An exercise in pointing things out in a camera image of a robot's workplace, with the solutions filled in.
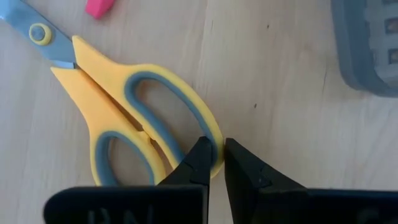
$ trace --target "scissors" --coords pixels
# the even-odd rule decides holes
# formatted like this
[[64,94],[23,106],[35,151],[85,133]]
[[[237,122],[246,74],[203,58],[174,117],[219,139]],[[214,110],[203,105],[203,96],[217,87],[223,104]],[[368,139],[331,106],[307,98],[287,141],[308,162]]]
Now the scissors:
[[[212,144],[211,176],[220,171],[224,158],[221,131],[207,105],[180,77],[158,65],[115,63],[81,37],[74,35],[70,40],[20,0],[0,0],[0,18],[53,62],[51,71],[83,114],[90,132],[90,163],[96,185],[119,185],[108,159],[112,138],[126,142],[140,155],[152,184],[158,184],[166,174],[151,139],[174,169],[185,156],[164,124],[137,98],[135,90],[143,80],[161,82],[188,106]],[[120,106],[142,125],[143,131],[134,127]]]

